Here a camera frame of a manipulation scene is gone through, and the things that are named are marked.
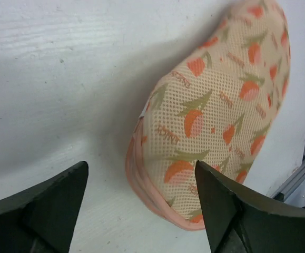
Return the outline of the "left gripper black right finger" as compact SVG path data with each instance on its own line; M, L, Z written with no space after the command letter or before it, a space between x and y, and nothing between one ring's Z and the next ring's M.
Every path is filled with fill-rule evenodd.
M211 252L305 252L305 206L262 195L203 161L195 178Z

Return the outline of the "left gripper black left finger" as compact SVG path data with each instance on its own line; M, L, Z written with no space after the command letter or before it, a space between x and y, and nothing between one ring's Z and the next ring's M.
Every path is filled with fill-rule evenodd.
M0 200L0 252L69 252L88 179L80 161Z

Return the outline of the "carrot print laundry bag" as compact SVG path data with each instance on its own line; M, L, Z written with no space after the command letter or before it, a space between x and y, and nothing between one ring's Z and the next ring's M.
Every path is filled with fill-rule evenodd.
M162 77L131 138L126 176L156 215L202 230L195 164L243 183L284 100L290 42L276 1L238 1L211 37Z

